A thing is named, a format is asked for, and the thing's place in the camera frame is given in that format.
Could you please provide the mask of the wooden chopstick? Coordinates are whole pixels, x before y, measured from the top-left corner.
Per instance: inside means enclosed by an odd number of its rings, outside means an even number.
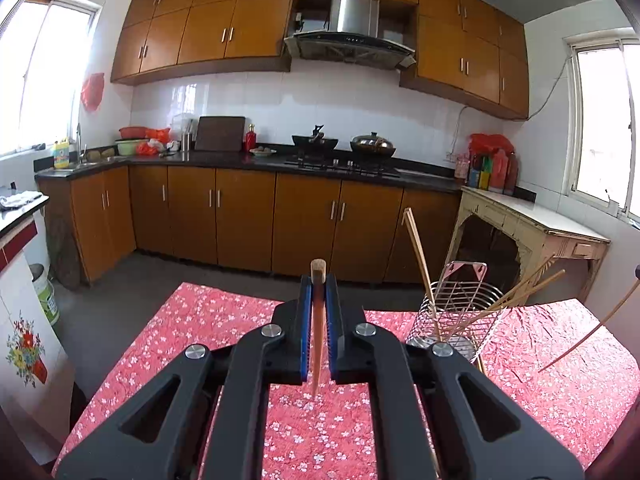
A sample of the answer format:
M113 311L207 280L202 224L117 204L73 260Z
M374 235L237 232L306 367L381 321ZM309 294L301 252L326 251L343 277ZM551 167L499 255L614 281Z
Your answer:
M575 342L570 348L568 348L565 352L563 352L562 354L560 354L559 356L557 356L553 361L551 361L550 363L548 363L547 365L545 365L543 368L541 368L539 370L539 373L544 372L545 370L548 370L548 368L555 366L555 364L558 364L560 361L564 360L565 358L567 358L571 353L573 353L575 350L577 350L582 344L584 344L591 336L593 336L595 333L597 333L598 330L600 330L601 327L605 326L605 324L614 316L616 315L616 313L628 302L628 300L631 298L631 296L634 294L634 292L639 288L639 279L637 278L636 281L634 282L634 284L631 286L631 288L628 290L628 292L626 292L625 296L623 296L623 298L613 307L613 309L608 312L607 315L605 315L604 318L602 318L602 320L600 320L600 322L593 327L592 330L590 330L588 333L585 334L585 336L583 336L582 338L580 338L577 342Z
M310 277L312 281L311 303L311 342L312 352L310 361L311 391L317 394L321 367L322 348L324 345L324 284L326 284L326 262L323 259L314 259L310 263Z
M555 274L549 275L548 278L544 276L547 271L555 263L555 256L550 256L538 268L529 273L525 278L522 278L518 284L514 285L508 292L503 294L498 300L496 300L490 307L485 310L477 311L473 315L466 314L462 316L457 324L446 331L447 336L461 334L470 325L475 322L487 318L494 313L499 313L504 309L511 309L515 307L524 306L525 300L533 295L535 292L547 288L552 283L562 278L566 271L564 269L555 272Z
M422 247L420 234L419 234L418 228L416 227L416 220L414 220L413 211L410 207L404 209L404 212L402 213L402 221L404 222L404 225L408 230L412 247L413 247L414 253L416 254L416 260L418 260L418 266L421 273L423 285L425 288L425 296L427 298L428 316L430 317L433 323L435 340L441 341L442 334L440 333L440 327L438 324L436 301L435 301L435 296L432 289L430 272L428 272L428 266L424 256L424 250Z

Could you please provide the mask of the red plastic bag on table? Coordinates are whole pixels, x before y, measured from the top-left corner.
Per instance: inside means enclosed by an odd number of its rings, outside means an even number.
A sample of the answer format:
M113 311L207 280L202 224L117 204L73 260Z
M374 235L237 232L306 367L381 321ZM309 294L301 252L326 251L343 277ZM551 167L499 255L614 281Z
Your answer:
M514 153L511 141L502 134L472 133L469 140L471 154L492 155L503 150L507 155Z

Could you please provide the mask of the right window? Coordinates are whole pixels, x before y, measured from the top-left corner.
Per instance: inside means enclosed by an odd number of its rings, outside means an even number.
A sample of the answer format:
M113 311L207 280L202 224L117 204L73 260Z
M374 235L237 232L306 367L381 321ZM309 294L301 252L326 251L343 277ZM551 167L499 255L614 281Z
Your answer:
M639 222L639 36L627 28L568 40L570 192Z

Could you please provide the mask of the gas stove top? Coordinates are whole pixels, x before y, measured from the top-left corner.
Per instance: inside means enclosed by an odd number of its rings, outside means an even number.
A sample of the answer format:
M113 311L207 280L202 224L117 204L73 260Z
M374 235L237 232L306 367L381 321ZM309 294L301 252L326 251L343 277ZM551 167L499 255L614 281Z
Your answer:
M380 178L399 178L401 176L400 171L396 168L378 164L377 162L354 162L350 159L339 158L288 157L284 163L299 169L332 171L340 174L360 174L360 176Z

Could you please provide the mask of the red bag on wall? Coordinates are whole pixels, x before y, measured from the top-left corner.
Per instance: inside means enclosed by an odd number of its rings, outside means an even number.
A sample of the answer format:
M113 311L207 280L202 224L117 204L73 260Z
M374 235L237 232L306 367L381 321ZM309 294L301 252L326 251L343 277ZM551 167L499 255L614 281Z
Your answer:
M93 73L87 77L80 92L80 100L86 112L93 113L99 108L104 86L104 73Z

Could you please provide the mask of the cream wooden side table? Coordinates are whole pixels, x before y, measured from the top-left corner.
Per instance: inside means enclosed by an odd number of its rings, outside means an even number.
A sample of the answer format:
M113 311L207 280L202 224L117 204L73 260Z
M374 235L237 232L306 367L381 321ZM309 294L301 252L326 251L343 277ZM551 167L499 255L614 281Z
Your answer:
M457 258L469 218L487 222L514 241L521 278L535 272L550 257L556 262L584 262L587 274L573 296L580 302L587 300L608 251L607 237L544 206L465 186L448 248L448 262Z

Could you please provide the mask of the window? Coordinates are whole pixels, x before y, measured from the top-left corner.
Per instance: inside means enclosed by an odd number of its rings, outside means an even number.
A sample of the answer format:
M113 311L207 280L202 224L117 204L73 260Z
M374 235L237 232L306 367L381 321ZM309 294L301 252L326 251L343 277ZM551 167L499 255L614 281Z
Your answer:
M627 28L568 40L570 192L639 222L639 36Z
M88 0L24 0L1 32L1 155L73 136L101 7Z

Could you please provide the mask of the dark wooden cutting board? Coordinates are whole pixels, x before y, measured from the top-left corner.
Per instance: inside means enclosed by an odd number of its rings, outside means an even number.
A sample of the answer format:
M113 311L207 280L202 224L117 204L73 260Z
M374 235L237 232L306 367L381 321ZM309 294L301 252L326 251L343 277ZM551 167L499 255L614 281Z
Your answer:
M243 116L201 116L194 150L239 153L242 150L244 128Z

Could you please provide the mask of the upper wooden wall cabinets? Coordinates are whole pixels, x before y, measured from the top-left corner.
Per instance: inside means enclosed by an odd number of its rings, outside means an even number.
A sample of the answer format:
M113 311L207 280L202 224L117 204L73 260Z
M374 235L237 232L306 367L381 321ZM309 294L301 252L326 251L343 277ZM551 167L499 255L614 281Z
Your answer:
M131 0L112 81L286 72L293 60L391 70L402 88L524 120L523 25L483 0Z

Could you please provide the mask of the green white bucket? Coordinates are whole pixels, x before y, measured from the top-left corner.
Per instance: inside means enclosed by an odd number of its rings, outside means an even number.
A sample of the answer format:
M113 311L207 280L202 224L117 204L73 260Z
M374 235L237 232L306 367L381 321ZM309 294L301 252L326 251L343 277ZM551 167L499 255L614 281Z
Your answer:
M49 275L41 263L30 264L29 270L32 272L32 284L34 284L44 315L49 323L54 325L58 322L60 311L55 301L54 287L49 280Z

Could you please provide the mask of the yellow detergent bottle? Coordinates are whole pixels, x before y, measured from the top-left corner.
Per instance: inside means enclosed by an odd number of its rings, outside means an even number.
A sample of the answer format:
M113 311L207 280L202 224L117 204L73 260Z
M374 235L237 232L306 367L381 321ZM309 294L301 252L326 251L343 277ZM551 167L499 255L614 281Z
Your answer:
M53 167L65 169L70 166L70 142L67 139L56 141L53 147Z

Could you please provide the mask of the green bowl on counter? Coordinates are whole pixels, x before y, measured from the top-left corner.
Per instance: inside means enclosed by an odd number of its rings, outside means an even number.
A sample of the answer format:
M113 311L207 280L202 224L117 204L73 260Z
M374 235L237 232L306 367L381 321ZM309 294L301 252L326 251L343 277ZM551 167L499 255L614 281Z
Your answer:
M120 139L115 142L119 156L134 156L139 146L146 143L145 139Z

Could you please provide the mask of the lower wooden kitchen cabinets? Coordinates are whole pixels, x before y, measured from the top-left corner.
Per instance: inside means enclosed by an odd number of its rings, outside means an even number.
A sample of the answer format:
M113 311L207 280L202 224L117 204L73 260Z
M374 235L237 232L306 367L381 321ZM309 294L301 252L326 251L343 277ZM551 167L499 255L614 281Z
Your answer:
M295 276L326 260L340 280L415 283L401 216L411 209L431 274L444 266L460 194L287 172L119 164L36 177L52 266L77 257L96 282L135 250L226 269Z

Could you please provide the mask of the lidded dark cooking pot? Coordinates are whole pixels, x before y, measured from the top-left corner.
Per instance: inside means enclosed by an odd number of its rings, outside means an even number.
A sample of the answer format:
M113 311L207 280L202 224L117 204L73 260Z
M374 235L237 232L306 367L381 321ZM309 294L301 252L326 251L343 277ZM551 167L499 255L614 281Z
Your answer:
M350 140L349 145L354 155L366 162L385 162L396 153L393 143L376 132L366 136L355 136Z

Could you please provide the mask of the black wok on stove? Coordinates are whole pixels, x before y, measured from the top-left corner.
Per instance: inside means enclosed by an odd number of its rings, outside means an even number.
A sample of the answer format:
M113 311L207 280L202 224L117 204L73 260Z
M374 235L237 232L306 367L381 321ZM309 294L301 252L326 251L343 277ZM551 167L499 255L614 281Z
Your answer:
M337 147L338 140L328 138L323 125L315 125L310 136L292 136L298 154L303 157L326 157Z

